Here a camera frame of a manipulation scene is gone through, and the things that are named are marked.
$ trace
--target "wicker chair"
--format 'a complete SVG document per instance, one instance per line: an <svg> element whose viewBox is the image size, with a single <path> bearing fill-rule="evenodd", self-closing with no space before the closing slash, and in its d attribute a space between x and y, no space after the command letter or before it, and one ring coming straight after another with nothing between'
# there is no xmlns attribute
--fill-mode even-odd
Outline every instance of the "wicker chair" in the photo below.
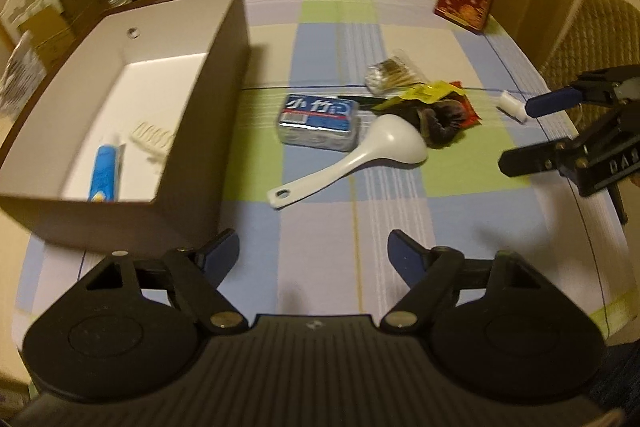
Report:
<svg viewBox="0 0 640 427"><path fill-rule="evenodd" d="M582 0L566 35L540 68L549 89L559 89L583 71L640 64L640 10L625 0ZM583 130L607 111L583 105L568 111Z"/></svg>

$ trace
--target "metal screw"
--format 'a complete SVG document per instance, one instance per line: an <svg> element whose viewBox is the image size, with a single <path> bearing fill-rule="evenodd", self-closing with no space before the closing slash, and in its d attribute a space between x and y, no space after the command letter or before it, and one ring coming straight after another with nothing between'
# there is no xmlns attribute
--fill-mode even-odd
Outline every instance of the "metal screw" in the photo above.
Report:
<svg viewBox="0 0 640 427"><path fill-rule="evenodd" d="M217 328L235 328L242 323L242 315L237 312L218 312L211 315L209 320Z"/></svg>
<svg viewBox="0 0 640 427"><path fill-rule="evenodd" d="M433 247L433 248L431 248L431 251L433 253L449 253L449 250L451 250L449 247Z"/></svg>
<svg viewBox="0 0 640 427"><path fill-rule="evenodd" d="M385 315L385 322L393 328L409 328L418 321L418 317L412 312L390 312Z"/></svg>
<svg viewBox="0 0 640 427"><path fill-rule="evenodd" d="M318 330L319 328L322 328L324 326L324 322L319 321L319 320L314 320L314 321L310 321L308 323L306 323L306 327L309 328L310 330Z"/></svg>

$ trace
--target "black plastic mount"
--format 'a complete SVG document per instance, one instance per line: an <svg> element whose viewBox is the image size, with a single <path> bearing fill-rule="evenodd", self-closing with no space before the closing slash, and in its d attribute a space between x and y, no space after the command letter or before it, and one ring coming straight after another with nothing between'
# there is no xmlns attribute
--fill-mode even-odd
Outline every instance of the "black plastic mount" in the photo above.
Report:
<svg viewBox="0 0 640 427"><path fill-rule="evenodd" d="M465 259L394 230L389 260L410 289L379 328L367 315L259 315L249 328L216 289L238 254L227 230L157 261L105 258L29 329L41 398L12 425L573 426L599 413L580 391L600 332L517 254ZM145 299L149 287L173 306Z"/></svg>
<svg viewBox="0 0 640 427"><path fill-rule="evenodd" d="M509 177L558 170L581 196L607 188L640 169L640 102L619 105L587 131L505 151L498 167Z"/></svg>

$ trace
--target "white storage box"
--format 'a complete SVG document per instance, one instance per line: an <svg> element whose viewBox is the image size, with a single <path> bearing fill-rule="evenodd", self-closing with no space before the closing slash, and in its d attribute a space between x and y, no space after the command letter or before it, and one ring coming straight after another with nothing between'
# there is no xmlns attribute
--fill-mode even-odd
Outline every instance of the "white storage box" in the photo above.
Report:
<svg viewBox="0 0 640 427"><path fill-rule="evenodd" d="M0 148L0 207L74 248L158 256L214 237L249 45L242 0L115 8L51 71ZM164 168L126 138L175 129ZM123 138L118 201L89 202L95 153Z"/></svg>

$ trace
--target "yellow snack packet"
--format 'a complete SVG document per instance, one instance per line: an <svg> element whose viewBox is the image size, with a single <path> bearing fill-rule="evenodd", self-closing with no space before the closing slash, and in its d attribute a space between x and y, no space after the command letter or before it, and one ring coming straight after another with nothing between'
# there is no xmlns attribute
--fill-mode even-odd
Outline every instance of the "yellow snack packet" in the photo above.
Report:
<svg viewBox="0 0 640 427"><path fill-rule="evenodd" d="M438 100L442 100L452 92L455 92L460 96L465 94L464 89L452 86L443 80L438 80L433 84L415 84L405 89L398 96L390 98L386 102L379 103L377 106L372 107L372 109L383 110L402 102L402 100L420 100L422 103L434 103Z"/></svg>

